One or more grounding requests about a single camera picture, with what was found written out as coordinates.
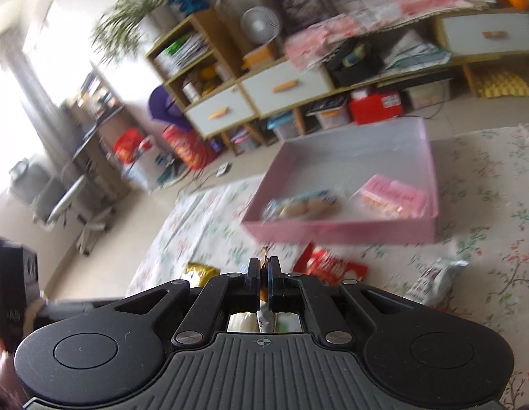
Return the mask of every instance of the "ribbed gray panel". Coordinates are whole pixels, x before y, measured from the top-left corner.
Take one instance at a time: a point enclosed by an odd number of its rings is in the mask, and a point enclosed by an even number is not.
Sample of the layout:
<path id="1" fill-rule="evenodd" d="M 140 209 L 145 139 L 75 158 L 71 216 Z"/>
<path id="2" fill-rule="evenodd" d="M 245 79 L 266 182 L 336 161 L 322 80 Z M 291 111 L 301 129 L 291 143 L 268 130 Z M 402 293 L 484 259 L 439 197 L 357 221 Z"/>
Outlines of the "ribbed gray panel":
<path id="1" fill-rule="evenodd" d="M 263 338 L 268 339 L 263 345 Z M 219 334 L 176 354 L 149 389 L 108 410 L 416 410 L 367 379 L 355 357 L 309 334 Z M 33 403 L 29 410 L 47 407 Z M 500 410 L 490 402 L 474 409 Z"/>

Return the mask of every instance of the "plastic storage box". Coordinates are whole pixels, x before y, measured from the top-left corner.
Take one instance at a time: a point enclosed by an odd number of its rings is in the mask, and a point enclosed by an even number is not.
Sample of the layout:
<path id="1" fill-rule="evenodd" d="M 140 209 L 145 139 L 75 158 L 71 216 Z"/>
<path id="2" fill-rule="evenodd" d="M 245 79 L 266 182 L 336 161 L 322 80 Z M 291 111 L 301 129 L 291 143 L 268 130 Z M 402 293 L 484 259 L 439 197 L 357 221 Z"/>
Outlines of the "plastic storage box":
<path id="1" fill-rule="evenodd" d="M 315 115 L 323 129 L 339 128 L 351 123 L 347 95 L 334 95 L 315 102 L 307 115 Z"/>
<path id="2" fill-rule="evenodd" d="M 345 66 L 344 59 L 354 52 L 354 49 L 362 47 L 363 57 L 359 57 L 359 62 L 351 66 Z M 325 57 L 324 64 L 333 80 L 339 86 L 351 86 L 363 80 L 374 77 L 382 67 L 382 62 L 378 57 L 373 57 L 369 44 L 357 38 L 345 40 L 337 49 Z"/>
<path id="3" fill-rule="evenodd" d="M 407 88 L 408 95 L 414 109 L 437 105 L 450 100 L 450 81 L 452 79 L 434 81 L 433 83 L 421 84 Z"/>
<path id="4" fill-rule="evenodd" d="M 241 130 L 232 137 L 232 143 L 238 152 L 252 151 L 257 149 L 260 144 L 252 138 L 245 130 Z"/>
<path id="5" fill-rule="evenodd" d="M 399 180 L 428 195 L 420 219 L 384 219 L 357 208 L 351 194 L 373 175 Z M 329 219 L 262 221 L 275 198 L 338 189 L 348 198 Z M 318 244 L 429 244 L 435 242 L 438 195 L 424 120 L 394 119 L 323 131 L 285 142 L 243 217 L 259 242 Z"/>
<path id="6" fill-rule="evenodd" d="M 298 130 L 295 125 L 293 113 L 291 111 L 283 112 L 268 119 L 266 129 L 274 131 L 277 138 L 287 140 L 298 137 Z"/>

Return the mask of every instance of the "potted plant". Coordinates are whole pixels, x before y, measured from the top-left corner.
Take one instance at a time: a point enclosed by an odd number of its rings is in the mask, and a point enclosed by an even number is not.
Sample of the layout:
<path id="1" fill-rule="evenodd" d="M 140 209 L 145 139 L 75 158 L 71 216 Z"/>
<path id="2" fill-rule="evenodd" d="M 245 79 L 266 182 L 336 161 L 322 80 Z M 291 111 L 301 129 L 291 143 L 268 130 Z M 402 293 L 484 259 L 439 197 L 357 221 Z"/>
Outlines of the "potted plant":
<path id="1" fill-rule="evenodd" d="M 167 2 L 117 0 L 108 8 L 91 34 L 92 48 L 101 55 L 101 62 L 119 64 L 126 57 L 136 57 L 145 34 L 154 40 L 175 26 L 178 21 Z"/>

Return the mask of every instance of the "cable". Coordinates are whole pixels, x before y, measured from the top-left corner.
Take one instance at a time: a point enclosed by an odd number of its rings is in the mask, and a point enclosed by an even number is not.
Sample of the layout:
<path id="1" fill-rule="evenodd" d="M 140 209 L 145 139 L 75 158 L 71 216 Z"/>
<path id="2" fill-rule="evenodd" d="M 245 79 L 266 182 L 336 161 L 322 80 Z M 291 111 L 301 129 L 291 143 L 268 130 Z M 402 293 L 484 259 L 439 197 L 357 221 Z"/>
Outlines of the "cable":
<path id="1" fill-rule="evenodd" d="M 443 101 L 441 102 L 441 105 L 438 107 L 437 111 L 435 111 L 435 113 L 433 113 L 432 115 L 430 115 L 429 117 L 422 117 L 421 115 L 413 115 L 413 114 L 406 114 L 404 115 L 403 117 L 419 117 L 420 119 L 424 119 L 424 120 L 431 120 L 433 119 L 438 113 L 441 112 L 441 110 L 443 109 L 443 107 L 445 106 L 445 103 L 446 103 L 446 84 L 443 85 Z"/>
<path id="2" fill-rule="evenodd" d="M 435 117 L 438 113 L 441 112 L 441 110 L 443 109 L 443 107 L 445 106 L 445 103 L 446 101 L 443 99 L 443 101 L 441 102 L 441 106 L 438 107 L 437 111 L 435 111 L 432 115 L 430 115 L 429 117 L 422 117 L 421 115 L 413 115 L 413 114 L 405 114 L 403 117 L 419 117 L 420 119 L 424 119 L 424 120 L 431 120 L 433 117 Z"/>

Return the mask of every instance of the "window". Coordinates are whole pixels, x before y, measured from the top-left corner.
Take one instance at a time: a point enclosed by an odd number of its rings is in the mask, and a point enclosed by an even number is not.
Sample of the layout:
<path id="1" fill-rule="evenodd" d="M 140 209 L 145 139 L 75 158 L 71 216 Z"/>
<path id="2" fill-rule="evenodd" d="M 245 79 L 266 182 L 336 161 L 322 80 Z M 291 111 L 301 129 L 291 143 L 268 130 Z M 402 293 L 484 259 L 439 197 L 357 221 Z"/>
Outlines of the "window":
<path id="1" fill-rule="evenodd" d="M 42 153 L 42 143 L 23 110 L 14 76 L 0 67 L 0 194 L 10 185 L 8 171 L 23 158 Z"/>
<path id="2" fill-rule="evenodd" d="M 76 17 L 50 5 L 34 48 L 27 56 L 44 89 L 57 105 L 74 97 L 92 70 L 88 39 L 77 32 Z"/>

